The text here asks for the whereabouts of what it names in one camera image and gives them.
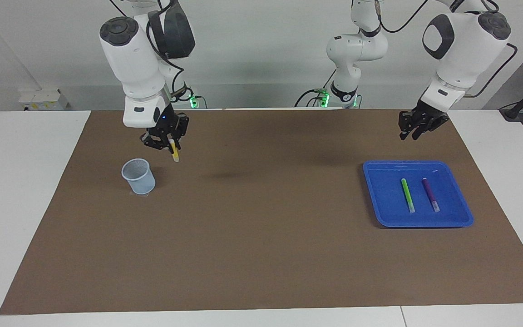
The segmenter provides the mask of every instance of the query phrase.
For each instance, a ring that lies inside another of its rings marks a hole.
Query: marker
[[[411,198],[411,192],[409,191],[407,180],[402,178],[401,184],[403,184],[403,192],[405,193],[405,198],[407,199],[407,204],[409,205],[409,213],[415,213],[415,205],[413,204],[413,199]]]
[[[433,191],[431,190],[431,184],[429,184],[429,181],[427,180],[427,178],[423,178],[423,188],[425,188],[425,192],[427,192],[427,197],[429,197],[429,201],[431,201],[433,210],[436,213],[438,213],[440,211],[439,205],[437,203],[437,199],[435,198],[435,195],[433,195]]]
[[[177,146],[175,145],[175,140],[174,139],[168,139],[168,142],[173,147],[173,161],[174,162],[179,162],[179,151],[177,150]]]

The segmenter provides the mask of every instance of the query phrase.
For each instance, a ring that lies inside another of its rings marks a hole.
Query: green indicator light
[[[325,93],[323,95],[324,96],[322,96],[322,99],[320,99],[320,106],[322,108],[326,108],[326,107],[328,107],[328,101],[330,101],[330,94]]]
[[[191,97],[189,101],[191,102],[191,108],[199,108],[199,100],[195,99],[195,97]]]

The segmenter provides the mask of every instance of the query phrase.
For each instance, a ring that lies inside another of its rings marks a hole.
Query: plastic tray
[[[473,215],[449,167],[440,161],[368,161],[363,170],[376,219],[390,228],[457,228],[471,226]],[[415,213],[409,213],[401,178],[409,184]],[[423,187],[429,181],[440,211]]]

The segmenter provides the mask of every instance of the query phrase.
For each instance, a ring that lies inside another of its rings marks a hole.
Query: green marker
[[[411,198],[411,192],[409,191],[409,185],[407,185],[407,180],[405,178],[401,179],[401,184],[403,184],[403,192],[405,193],[405,198],[407,198],[409,212],[415,213],[415,205],[413,204],[413,199]]]

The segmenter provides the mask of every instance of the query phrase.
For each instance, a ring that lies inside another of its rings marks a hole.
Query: translucent cup
[[[136,194],[147,194],[154,188],[155,180],[151,166],[145,159],[128,161],[122,166],[121,174]]]

